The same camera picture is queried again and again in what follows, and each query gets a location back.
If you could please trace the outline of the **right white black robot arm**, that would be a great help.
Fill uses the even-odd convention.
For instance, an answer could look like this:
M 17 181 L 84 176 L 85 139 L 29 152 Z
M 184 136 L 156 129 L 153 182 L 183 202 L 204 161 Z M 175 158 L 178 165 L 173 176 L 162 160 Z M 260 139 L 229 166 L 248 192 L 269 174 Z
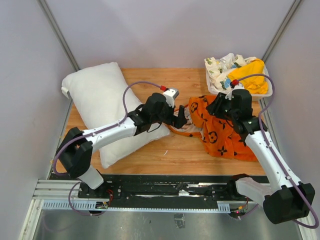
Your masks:
M 231 122 L 233 130 L 254 153 L 269 181 L 269 186 L 266 186 L 241 175 L 227 186 L 227 196 L 232 200 L 242 196 L 253 200 L 263 208 L 273 224 L 297 222 L 312 214 L 315 223 L 311 228 L 317 228 L 319 219 L 312 208 L 315 189 L 293 173 L 276 149 L 261 116 L 253 115 L 249 91 L 234 89 L 229 94 L 220 92 L 206 110 L 220 120 Z

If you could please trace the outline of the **orange black-patterned plush pillowcase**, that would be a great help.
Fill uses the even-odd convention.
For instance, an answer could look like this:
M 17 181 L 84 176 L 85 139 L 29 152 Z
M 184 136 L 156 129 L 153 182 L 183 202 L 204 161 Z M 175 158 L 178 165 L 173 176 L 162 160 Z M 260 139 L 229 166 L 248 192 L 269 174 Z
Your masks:
M 257 157 L 234 131 L 231 123 L 210 115 L 206 110 L 215 98 L 215 95 L 191 97 L 184 109 L 187 123 L 182 128 L 168 128 L 175 134 L 198 138 L 205 152 L 212 157 L 256 162 Z

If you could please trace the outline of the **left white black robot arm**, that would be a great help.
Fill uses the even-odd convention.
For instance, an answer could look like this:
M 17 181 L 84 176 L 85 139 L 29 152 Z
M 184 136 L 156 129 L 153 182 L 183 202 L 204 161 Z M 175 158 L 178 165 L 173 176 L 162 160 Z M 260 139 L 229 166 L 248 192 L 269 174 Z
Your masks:
M 176 129 L 186 124 L 185 108 L 180 106 L 175 114 L 175 100 L 179 91 L 168 88 L 163 93 L 153 93 L 146 103 L 127 113 L 123 120 L 102 127 L 68 131 L 56 153 L 67 175 L 79 179 L 89 187 L 96 198 L 107 193 L 104 178 L 91 164 L 92 154 L 118 140 L 151 133 L 162 124 Z

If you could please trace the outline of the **white pillow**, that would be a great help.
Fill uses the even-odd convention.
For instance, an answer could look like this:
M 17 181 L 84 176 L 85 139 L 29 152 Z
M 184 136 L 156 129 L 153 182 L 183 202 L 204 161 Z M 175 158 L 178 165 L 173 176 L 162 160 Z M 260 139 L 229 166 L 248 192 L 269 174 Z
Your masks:
M 133 111 L 141 101 L 127 83 L 116 62 L 87 67 L 66 76 L 61 91 L 73 103 L 88 129 L 102 127 L 123 119 L 125 110 Z M 99 150 L 103 168 L 127 157 L 146 144 L 166 137 L 169 129 L 161 125 L 157 130 L 143 132 L 113 142 Z

